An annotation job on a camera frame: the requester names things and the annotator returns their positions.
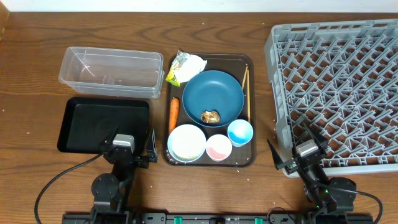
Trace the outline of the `brown food scrap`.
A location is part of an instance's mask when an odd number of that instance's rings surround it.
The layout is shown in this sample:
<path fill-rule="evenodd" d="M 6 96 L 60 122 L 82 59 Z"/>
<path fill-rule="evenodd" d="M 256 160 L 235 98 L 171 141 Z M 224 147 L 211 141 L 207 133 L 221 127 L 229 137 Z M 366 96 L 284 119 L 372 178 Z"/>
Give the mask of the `brown food scrap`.
<path fill-rule="evenodd" d="M 217 110 L 204 111 L 201 114 L 201 120 L 206 124 L 218 123 L 221 120 L 221 116 Z"/>

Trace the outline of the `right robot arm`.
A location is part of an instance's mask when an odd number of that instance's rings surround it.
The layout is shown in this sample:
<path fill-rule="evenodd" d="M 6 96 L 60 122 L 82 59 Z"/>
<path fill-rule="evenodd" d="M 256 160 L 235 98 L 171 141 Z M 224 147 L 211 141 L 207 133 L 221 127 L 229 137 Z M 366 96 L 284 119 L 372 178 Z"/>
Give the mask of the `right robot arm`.
<path fill-rule="evenodd" d="M 356 184 L 344 177 L 328 178 L 320 165 L 326 156 L 328 140 L 306 126 L 310 139 L 292 148 L 292 158 L 283 161 L 274 146 L 269 143 L 277 170 L 297 173 L 304 184 L 305 194 L 317 209 L 298 215 L 294 223 L 348 223 L 347 213 L 353 211 Z"/>

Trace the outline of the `large blue bowl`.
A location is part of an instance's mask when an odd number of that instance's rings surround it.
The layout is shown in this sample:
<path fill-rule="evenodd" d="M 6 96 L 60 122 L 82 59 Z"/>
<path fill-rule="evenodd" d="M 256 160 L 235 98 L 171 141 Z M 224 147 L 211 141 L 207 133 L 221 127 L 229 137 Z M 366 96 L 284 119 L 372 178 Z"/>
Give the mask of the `large blue bowl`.
<path fill-rule="evenodd" d="M 240 82 L 232 75 L 217 70 L 194 76 L 182 93 L 182 105 L 187 116 L 195 123 L 209 128 L 219 128 L 234 121 L 241 114 L 244 101 Z M 216 111 L 220 121 L 205 123 L 201 118 L 205 111 Z"/>

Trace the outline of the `white napkin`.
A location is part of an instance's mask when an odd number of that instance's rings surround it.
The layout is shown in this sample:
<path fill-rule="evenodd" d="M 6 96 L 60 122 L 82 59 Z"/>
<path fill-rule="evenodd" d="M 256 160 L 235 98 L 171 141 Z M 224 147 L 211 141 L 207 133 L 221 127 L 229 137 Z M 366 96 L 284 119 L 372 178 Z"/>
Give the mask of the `white napkin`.
<path fill-rule="evenodd" d="M 175 77 L 179 83 L 185 83 L 194 76 L 202 72 L 207 65 L 207 61 L 197 55 L 190 55 L 175 72 Z"/>

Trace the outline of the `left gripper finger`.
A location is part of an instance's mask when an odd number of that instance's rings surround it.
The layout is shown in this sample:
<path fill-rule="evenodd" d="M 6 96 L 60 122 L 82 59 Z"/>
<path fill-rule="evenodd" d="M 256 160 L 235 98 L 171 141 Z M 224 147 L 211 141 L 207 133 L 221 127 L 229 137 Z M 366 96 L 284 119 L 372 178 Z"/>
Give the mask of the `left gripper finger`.
<path fill-rule="evenodd" d="M 99 147 L 106 147 L 113 144 L 113 139 L 118 133 L 119 126 L 116 126 L 112 131 L 110 131 L 103 140 L 101 140 Z"/>
<path fill-rule="evenodd" d="M 149 162 L 157 163 L 158 161 L 158 152 L 155 144 L 155 130 L 152 129 L 149 133 L 149 138 L 147 140 L 146 146 L 147 157 L 149 158 Z"/>

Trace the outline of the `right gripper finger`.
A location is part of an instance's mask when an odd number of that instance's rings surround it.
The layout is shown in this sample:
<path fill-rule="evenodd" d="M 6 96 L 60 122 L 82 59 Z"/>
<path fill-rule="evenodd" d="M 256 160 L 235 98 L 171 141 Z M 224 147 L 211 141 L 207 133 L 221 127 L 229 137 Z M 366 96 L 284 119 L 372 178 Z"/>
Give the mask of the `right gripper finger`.
<path fill-rule="evenodd" d="M 283 161 L 280 158 L 279 154 L 277 153 L 276 149 L 274 148 L 274 146 L 272 145 L 272 143 L 270 142 L 270 140 L 267 140 L 267 143 L 270 147 L 271 153 L 272 153 L 272 159 L 274 162 L 274 167 L 279 170 L 281 168 L 283 168 Z"/>
<path fill-rule="evenodd" d="M 327 149 L 328 139 L 326 137 L 316 132 L 314 129 L 312 129 L 310 126 L 307 126 L 306 124 L 304 124 L 304 128 L 306 129 L 307 133 L 309 133 L 309 135 L 312 137 L 312 139 L 315 141 L 319 149 Z"/>

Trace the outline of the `blue-inside white cup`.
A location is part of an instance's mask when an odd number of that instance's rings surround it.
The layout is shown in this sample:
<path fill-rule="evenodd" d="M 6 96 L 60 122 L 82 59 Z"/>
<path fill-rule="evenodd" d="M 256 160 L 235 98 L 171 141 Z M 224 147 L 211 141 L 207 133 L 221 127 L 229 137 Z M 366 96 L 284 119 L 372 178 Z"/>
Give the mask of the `blue-inside white cup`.
<path fill-rule="evenodd" d="M 227 134 L 234 147 L 242 147 L 251 141 L 254 129 L 248 121 L 237 119 L 229 124 Z"/>

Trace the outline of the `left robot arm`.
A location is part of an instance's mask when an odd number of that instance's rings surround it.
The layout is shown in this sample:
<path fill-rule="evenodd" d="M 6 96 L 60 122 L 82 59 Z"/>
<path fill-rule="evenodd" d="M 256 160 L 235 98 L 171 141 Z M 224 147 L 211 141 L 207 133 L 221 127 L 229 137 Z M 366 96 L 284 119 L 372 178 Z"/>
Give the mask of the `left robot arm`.
<path fill-rule="evenodd" d="M 99 144 L 104 158 L 113 165 L 112 172 L 104 173 L 93 181 L 91 192 L 93 208 L 86 223 L 134 223 L 136 217 L 127 207 L 129 193 L 138 168 L 147 169 L 156 163 L 155 131 L 151 130 L 143 150 L 134 146 L 134 137 L 119 134 L 118 128 L 109 133 Z"/>

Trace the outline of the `yellow green snack wrapper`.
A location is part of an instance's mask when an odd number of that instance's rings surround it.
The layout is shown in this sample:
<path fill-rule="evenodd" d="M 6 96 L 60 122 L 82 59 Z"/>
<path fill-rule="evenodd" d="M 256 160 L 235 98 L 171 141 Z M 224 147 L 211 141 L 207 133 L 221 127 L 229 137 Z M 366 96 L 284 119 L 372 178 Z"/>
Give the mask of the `yellow green snack wrapper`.
<path fill-rule="evenodd" d="M 181 69 L 182 65 L 190 58 L 190 54 L 179 50 L 170 66 L 169 72 L 165 81 L 174 86 L 180 87 L 181 81 L 177 78 L 177 72 Z"/>

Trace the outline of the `wooden chopstick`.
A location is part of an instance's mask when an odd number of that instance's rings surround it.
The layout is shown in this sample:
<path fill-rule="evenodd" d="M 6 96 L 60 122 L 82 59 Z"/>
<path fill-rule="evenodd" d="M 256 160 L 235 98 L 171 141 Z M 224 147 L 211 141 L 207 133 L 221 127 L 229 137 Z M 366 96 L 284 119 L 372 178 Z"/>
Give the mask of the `wooden chopstick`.
<path fill-rule="evenodd" d="M 244 87 L 245 87 L 245 84 L 246 84 L 246 80 L 247 80 L 247 75 L 249 73 L 249 69 L 248 68 L 249 68 L 248 65 L 246 65 L 246 69 L 245 69 L 244 76 L 243 76 L 243 81 L 242 81 L 242 84 L 241 84 L 242 91 L 244 90 Z"/>
<path fill-rule="evenodd" d="M 249 83 L 249 70 L 246 72 L 247 80 L 247 108 L 248 108 L 248 122 L 251 123 L 251 96 L 250 96 L 250 83 Z"/>

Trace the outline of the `pink-inside white cup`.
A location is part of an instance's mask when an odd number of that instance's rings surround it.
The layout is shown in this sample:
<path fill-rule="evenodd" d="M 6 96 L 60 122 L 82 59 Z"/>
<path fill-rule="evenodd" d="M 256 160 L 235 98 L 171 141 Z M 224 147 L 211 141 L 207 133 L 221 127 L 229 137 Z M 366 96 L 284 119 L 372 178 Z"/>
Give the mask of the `pink-inside white cup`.
<path fill-rule="evenodd" d="M 230 156 L 232 148 L 231 141 L 227 136 L 216 134 L 207 140 L 205 151 L 210 159 L 221 162 Z"/>

